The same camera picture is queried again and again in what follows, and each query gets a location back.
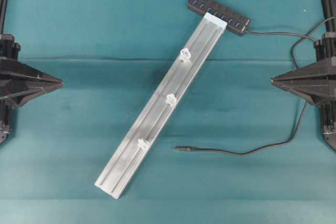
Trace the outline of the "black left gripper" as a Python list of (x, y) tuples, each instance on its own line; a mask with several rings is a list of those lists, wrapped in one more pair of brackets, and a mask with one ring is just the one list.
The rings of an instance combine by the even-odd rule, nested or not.
[(18, 60), (21, 50), (19, 43), (11, 34), (1, 34), (0, 56), (8, 59), (1, 59), (1, 74), (54, 83), (1, 83), (1, 106), (12, 106), (19, 108), (28, 101), (41, 95), (53, 92), (63, 87), (63, 81), (45, 72), (41, 72)]

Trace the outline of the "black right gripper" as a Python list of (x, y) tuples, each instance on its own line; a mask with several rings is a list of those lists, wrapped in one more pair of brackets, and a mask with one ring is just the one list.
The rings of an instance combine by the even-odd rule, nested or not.
[(335, 76), (335, 32), (325, 32), (314, 43), (317, 62), (271, 79), (271, 84), (319, 106), (335, 101), (335, 81), (282, 81)]

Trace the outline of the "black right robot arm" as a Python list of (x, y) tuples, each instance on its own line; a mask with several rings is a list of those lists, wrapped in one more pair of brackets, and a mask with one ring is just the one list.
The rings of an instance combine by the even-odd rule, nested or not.
[(272, 78), (271, 84), (320, 111), (324, 141), (335, 149), (335, 0), (321, 0), (326, 32), (313, 43), (316, 62)]

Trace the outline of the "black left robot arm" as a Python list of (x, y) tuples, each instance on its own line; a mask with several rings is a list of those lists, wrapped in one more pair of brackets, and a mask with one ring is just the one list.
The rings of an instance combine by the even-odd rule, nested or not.
[(18, 61), (21, 46), (4, 33), (8, 0), (1, 0), (1, 143), (12, 131), (13, 110), (63, 87), (63, 81)]

